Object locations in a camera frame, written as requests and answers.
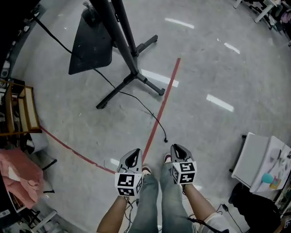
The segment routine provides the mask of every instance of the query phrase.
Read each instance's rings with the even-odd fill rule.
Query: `plug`
[[[228,207],[227,207],[225,204],[222,204],[222,208],[223,208],[226,212],[228,212]]]

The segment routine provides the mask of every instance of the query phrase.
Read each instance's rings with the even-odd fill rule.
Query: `table leg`
[[[233,7],[236,9],[238,5],[241,3],[242,0],[236,0],[236,3],[233,5]]]
[[[259,14],[258,17],[255,18],[255,22],[259,22],[272,8],[274,5],[270,4],[268,5],[263,11],[262,13]]]

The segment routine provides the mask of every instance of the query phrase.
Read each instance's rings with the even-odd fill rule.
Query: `black stand pole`
[[[130,25],[126,16],[126,12],[122,3],[122,0],[112,0],[112,4],[116,11],[116,14],[119,18],[121,27],[127,39],[126,44],[124,36],[118,26],[116,18],[112,12],[110,4],[108,0],[90,0],[91,4],[97,11],[98,15],[101,18],[104,27],[108,31],[112,40],[116,43],[118,50],[120,51],[124,61],[126,62],[128,68],[130,69],[130,74],[123,80],[123,82],[117,86],[108,96],[106,96],[97,106],[97,109],[102,109],[106,106],[107,102],[113,98],[122,88],[124,88],[127,84],[129,84],[134,79],[138,79],[156,91],[160,96],[165,93],[165,89],[158,88],[154,84],[152,84],[146,77],[139,73],[137,68],[136,59],[143,50],[145,50],[148,46],[158,40],[158,36],[154,35],[150,38],[146,43],[140,44],[138,47],[135,46],[135,42],[132,36],[132,32],[130,29]]]

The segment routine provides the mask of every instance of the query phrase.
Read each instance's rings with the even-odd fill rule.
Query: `white marker cube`
[[[177,184],[191,184],[197,173],[196,162],[174,162],[172,177]]]
[[[115,173],[115,187],[119,196],[136,197],[142,186],[142,175]]]

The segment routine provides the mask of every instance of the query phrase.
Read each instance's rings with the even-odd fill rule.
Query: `jeans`
[[[186,219],[188,216],[182,205],[180,186],[174,184],[170,170],[171,163],[164,164],[160,178],[162,189],[162,233],[193,233],[192,222]],[[143,181],[136,217],[129,233],[158,233],[156,201],[159,184],[154,175],[146,175]]]

